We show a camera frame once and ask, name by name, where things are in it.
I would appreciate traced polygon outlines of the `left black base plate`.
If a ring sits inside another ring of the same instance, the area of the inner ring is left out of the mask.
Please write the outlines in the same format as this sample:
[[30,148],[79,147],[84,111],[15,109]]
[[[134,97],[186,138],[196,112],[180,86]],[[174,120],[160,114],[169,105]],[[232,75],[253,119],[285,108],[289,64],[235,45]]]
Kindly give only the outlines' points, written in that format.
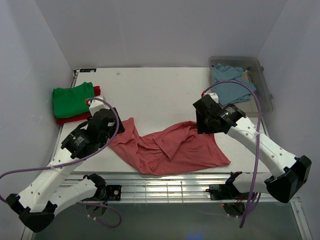
[[121,185],[106,185],[96,190],[93,199],[97,201],[120,201],[121,193]]

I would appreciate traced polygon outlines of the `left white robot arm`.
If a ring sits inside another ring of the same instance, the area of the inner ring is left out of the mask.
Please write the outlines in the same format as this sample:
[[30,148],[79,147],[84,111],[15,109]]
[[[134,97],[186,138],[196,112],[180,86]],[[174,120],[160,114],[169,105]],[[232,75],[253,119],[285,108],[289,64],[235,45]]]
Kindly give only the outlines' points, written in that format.
[[102,108],[78,125],[61,143],[61,151],[39,176],[20,193],[11,193],[6,203],[34,233],[47,228],[55,216],[82,200],[107,199],[106,181],[96,173],[58,191],[64,180],[86,159],[103,150],[125,131],[116,108]]

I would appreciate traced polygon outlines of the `folded green t shirt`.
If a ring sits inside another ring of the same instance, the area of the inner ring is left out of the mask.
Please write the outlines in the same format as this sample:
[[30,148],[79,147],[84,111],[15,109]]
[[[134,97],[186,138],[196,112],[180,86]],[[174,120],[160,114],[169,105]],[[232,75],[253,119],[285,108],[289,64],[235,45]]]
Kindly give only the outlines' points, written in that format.
[[53,113],[58,119],[71,118],[89,111],[86,99],[95,96],[91,82],[73,88],[55,88],[52,91]]

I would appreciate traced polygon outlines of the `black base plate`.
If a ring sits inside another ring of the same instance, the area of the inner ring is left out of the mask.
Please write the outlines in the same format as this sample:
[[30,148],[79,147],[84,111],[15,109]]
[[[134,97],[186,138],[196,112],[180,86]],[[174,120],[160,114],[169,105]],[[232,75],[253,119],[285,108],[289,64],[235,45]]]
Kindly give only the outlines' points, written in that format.
[[120,201],[121,193],[121,185],[106,185],[96,190],[93,199],[97,201]]
[[210,184],[205,190],[211,200],[247,200],[249,192],[241,193],[234,186],[228,184]]

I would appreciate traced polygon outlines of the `aluminium table frame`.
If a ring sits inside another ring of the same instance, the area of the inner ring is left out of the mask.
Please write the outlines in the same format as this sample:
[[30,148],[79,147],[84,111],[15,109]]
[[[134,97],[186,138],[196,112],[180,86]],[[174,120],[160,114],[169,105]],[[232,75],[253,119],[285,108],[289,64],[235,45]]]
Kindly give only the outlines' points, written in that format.
[[[97,68],[77,72],[74,85],[92,82],[101,87],[106,101],[117,109],[121,119],[133,117],[145,134],[174,123],[196,118],[192,103],[209,84],[207,67],[129,67]],[[99,173],[110,184],[122,186],[124,203],[191,203],[207,200],[204,186],[218,184],[227,172],[248,174],[269,172],[258,158],[237,140],[217,134],[217,143],[231,164],[184,174],[162,177],[142,175],[125,164],[109,147],[82,162],[63,181],[58,191],[81,181],[82,173]]]

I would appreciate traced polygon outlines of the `blue label sticker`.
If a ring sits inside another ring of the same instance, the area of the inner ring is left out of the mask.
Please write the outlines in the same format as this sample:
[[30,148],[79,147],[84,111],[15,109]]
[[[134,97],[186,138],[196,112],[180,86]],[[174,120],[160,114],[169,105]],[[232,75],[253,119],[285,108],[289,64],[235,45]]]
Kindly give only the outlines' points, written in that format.
[[95,73],[96,71],[96,68],[81,68],[79,70],[80,73]]

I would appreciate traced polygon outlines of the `folded red t shirt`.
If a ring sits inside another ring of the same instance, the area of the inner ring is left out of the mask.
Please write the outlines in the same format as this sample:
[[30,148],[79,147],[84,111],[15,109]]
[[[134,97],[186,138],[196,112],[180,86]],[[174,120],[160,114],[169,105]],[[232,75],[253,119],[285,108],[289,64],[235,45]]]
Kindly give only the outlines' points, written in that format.
[[[94,86],[93,87],[93,91],[94,91],[94,96],[95,97],[99,96],[101,94],[100,86]],[[64,124],[67,124],[67,123],[84,121],[90,116],[91,116],[91,113],[88,111],[88,112],[84,112],[84,113],[81,113],[81,114],[78,114],[78,115],[75,115],[75,116],[72,116],[72,117],[69,117],[69,118],[55,118],[55,122],[58,125],[64,125]]]

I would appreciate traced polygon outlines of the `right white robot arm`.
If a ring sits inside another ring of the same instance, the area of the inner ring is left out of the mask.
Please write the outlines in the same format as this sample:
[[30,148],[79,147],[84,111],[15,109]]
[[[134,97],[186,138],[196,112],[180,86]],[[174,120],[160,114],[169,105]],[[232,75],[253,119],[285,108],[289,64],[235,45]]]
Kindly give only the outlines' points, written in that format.
[[199,134],[224,133],[237,140],[267,168],[265,173],[232,172],[225,184],[211,188],[219,199],[237,199],[242,194],[270,194],[281,203],[288,203],[307,182],[311,160],[286,151],[266,134],[258,131],[246,114],[234,104],[221,107],[206,94],[193,104]]

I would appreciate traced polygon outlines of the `salmon pink t shirt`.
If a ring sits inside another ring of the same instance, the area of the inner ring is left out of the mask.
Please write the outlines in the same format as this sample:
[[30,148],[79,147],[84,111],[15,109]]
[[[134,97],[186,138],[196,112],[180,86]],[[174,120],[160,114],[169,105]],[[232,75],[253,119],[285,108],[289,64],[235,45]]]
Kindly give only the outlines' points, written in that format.
[[144,175],[165,176],[225,167],[231,162],[213,134],[198,134],[194,121],[140,136],[134,118],[123,121],[125,131],[109,147]]

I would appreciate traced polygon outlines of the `clear plastic bin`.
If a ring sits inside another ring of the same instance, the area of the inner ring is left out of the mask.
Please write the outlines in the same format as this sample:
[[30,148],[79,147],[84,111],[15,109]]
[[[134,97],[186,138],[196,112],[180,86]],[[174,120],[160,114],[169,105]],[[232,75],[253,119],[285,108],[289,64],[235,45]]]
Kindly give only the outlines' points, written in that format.
[[244,68],[244,73],[242,74],[245,81],[253,84],[256,91],[251,91],[247,86],[236,82],[236,81],[225,81],[226,83],[238,84],[245,87],[251,92],[250,100],[233,103],[238,108],[243,110],[248,116],[256,117],[258,115],[258,103],[260,103],[261,111],[263,114],[269,114],[273,111],[273,105],[271,101],[271,95],[268,91],[266,81],[263,75],[263,67],[260,62],[249,56],[211,56],[208,60],[210,77],[209,84],[213,85],[212,82],[212,66],[221,64],[223,66],[232,66],[234,68]]

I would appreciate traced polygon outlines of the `blue t shirt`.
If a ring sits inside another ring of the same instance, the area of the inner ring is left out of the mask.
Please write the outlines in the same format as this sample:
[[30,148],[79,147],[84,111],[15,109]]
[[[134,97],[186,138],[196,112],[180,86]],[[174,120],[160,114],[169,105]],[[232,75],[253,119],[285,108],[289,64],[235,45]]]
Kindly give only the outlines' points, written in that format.
[[[245,69],[242,67],[233,67],[229,65],[223,66],[218,63],[216,66],[212,65],[211,70],[212,84],[224,81],[235,81],[247,86],[253,92],[257,90],[252,83],[245,81],[243,78]],[[213,91],[218,95],[219,104],[222,106],[247,102],[251,98],[250,91],[248,91],[245,87],[235,83],[218,84],[213,87]]]

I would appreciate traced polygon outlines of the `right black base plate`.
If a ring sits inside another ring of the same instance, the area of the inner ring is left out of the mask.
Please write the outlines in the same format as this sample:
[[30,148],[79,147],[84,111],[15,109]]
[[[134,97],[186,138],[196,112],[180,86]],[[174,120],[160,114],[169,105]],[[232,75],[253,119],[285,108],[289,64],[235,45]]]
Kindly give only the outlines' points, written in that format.
[[211,200],[247,200],[249,192],[241,193],[234,186],[228,184],[210,184],[205,190]]

